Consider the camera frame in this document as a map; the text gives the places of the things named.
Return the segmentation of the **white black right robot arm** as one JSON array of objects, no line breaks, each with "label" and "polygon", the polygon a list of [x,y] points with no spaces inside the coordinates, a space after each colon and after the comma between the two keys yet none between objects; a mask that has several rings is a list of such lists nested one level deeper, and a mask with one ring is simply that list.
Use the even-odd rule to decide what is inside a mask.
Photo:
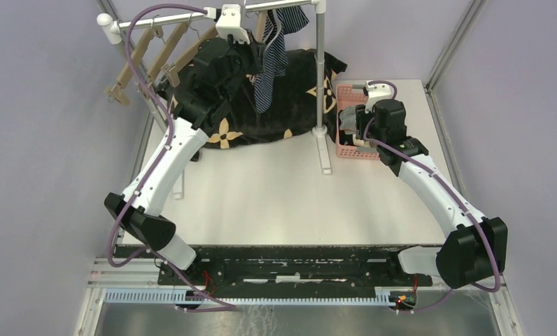
[{"label": "white black right robot arm", "polygon": [[354,106],[356,129],[376,146],[380,161],[424,203],[445,236],[439,247],[416,246],[386,266],[386,276],[404,285],[414,274],[439,277],[452,289],[474,286],[494,293],[502,285],[508,227],[472,206],[440,172],[428,149],[407,134],[401,101],[382,99]]}]

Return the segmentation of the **beige clip hanger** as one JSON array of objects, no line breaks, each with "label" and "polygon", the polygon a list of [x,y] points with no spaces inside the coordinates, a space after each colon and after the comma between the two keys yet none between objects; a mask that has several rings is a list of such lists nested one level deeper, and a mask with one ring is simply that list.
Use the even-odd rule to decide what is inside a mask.
[{"label": "beige clip hanger", "polygon": [[143,57],[147,53],[151,41],[159,38],[163,40],[162,45],[157,49],[157,54],[153,61],[146,62],[144,70],[138,70],[138,72],[143,76],[143,80],[148,87],[154,88],[162,69],[166,71],[169,67],[171,67],[167,64],[167,61],[187,30],[188,24],[186,22],[177,24],[168,37],[164,35],[163,28],[161,27],[147,27],[143,30],[143,33],[131,54],[133,65],[137,67],[143,66]]}]

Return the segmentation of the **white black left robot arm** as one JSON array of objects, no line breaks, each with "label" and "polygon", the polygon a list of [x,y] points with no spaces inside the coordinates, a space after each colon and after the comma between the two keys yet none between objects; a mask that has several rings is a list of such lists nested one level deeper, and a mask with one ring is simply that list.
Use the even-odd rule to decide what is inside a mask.
[{"label": "white black left robot arm", "polygon": [[104,201],[115,224],[174,265],[175,275],[187,285],[200,280],[202,266],[162,210],[190,160],[231,112],[247,75],[262,71],[264,49],[263,43],[232,38],[201,43],[167,98],[171,120],[155,152],[121,194],[111,192]]}]

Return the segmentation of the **beige hanger with navy underwear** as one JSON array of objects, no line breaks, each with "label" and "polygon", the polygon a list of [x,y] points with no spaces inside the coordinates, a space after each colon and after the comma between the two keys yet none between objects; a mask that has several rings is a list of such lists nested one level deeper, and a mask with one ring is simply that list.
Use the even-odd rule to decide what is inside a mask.
[{"label": "beige hanger with navy underwear", "polygon": [[256,19],[253,35],[256,41],[264,42],[265,27],[266,27],[266,21],[269,17],[269,10],[259,10],[251,13],[246,13],[245,16],[248,20],[253,18]]}]

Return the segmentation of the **grey white striped underwear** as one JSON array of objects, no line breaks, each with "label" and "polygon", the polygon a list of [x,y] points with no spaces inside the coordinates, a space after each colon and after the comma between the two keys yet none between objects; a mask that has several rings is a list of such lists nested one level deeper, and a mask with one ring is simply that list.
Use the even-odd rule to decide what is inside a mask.
[{"label": "grey white striped underwear", "polygon": [[345,134],[357,134],[357,106],[350,105],[339,112],[339,130]]}]

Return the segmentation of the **beige hanger with striped underwear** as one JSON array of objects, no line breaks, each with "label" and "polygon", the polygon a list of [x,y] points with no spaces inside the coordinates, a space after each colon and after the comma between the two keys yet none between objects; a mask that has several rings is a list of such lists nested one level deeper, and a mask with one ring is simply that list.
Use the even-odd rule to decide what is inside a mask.
[{"label": "beige hanger with striped underwear", "polygon": [[159,76],[160,79],[162,81],[164,79],[167,79],[167,81],[169,82],[169,84],[172,87],[177,87],[180,83],[180,80],[179,80],[179,77],[178,77],[178,72],[180,70],[182,70],[184,67],[186,67],[192,61],[193,57],[199,51],[199,46],[202,42],[205,42],[206,40],[217,37],[217,35],[218,35],[218,33],[216,31],[216,28],[213,25],[211,25],[204,33],[198,33],[197,34],[197,39],[194,40],[187,48],[185,48],[176,59],[170,60],[170,58],[169,58],[169,60],[167,61],[167,64],[170,65],[171,67],[169,67],[166,71],[164,71],[164,69],[162,69],[162,72]]}]

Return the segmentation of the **navy striped underwear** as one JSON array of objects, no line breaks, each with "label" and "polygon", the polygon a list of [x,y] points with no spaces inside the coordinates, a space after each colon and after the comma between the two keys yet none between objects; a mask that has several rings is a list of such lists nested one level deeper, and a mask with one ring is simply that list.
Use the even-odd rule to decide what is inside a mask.
[{"label": "navy striped underwear", "polygon": [[262,72],[253,81],[255,110],[265,113],[272,105],[274,81],[286,73],[288,58],[285,35],[294,34],[309,24],[300,6],[272,9],[267,12],[262,40],[265,51],[262,56]]}]

